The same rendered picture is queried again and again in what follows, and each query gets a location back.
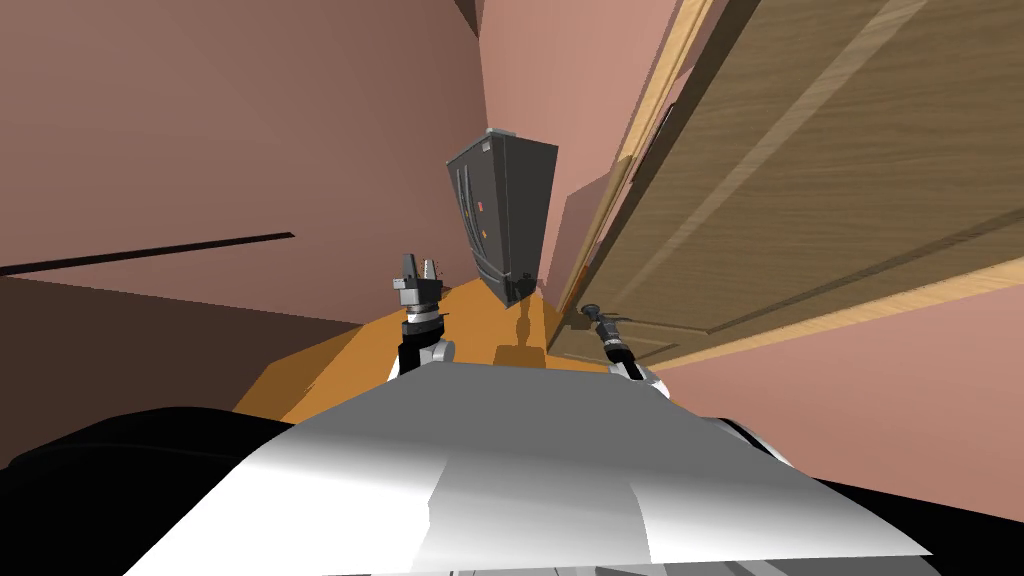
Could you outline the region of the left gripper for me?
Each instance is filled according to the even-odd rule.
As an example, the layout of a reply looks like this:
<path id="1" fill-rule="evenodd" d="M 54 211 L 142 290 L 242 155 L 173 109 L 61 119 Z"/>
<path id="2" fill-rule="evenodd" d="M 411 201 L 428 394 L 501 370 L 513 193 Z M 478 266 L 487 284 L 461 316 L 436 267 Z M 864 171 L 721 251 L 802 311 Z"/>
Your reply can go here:
<path id="1" fill-rule="evenodd" d="M 424 259 L 422 278 L 418 278 L 417 260 L 411 253 L 403 254 L 402 278 L 393 279 L 392 284 L 400 305 L 407 308 L 435 306 L 442 296 L 443 283 L 438 279 L 435 261 Z"/>

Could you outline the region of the dark grey refrigerator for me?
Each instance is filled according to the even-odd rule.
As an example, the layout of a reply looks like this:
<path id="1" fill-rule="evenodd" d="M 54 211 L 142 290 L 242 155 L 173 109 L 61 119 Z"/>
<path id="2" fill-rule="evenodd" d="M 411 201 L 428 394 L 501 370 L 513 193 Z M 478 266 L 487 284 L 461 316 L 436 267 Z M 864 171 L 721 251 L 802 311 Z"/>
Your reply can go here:
<path id="1" fill-rule="evenodd" d="M 507 308 L 536 289 L 557 155 L 488 129 L 446 163 L 479 277 Z"/>

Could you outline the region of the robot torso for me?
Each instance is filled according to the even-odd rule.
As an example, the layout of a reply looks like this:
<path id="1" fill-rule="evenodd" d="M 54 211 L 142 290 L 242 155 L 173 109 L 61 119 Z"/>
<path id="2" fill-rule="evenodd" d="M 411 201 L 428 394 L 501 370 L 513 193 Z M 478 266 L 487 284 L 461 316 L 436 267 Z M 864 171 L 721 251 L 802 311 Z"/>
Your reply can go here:
<path id="1" fill-rule="evenodd" d="M 126 576 L 939 576 L 926 554 L 649 384 L 432 363 L 256 449 Z"/>

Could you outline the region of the brown wooden door leaf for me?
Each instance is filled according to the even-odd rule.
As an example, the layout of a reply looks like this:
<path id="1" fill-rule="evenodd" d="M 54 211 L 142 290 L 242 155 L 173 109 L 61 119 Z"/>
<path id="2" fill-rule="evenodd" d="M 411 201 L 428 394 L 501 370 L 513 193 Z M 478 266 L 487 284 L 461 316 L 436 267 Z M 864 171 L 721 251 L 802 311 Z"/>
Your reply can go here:
<path id="1" fill-rule="evenodd" d="M 1024 0 L 714 0 L 549 352 L 648 365 L 1024 257 Z"/>

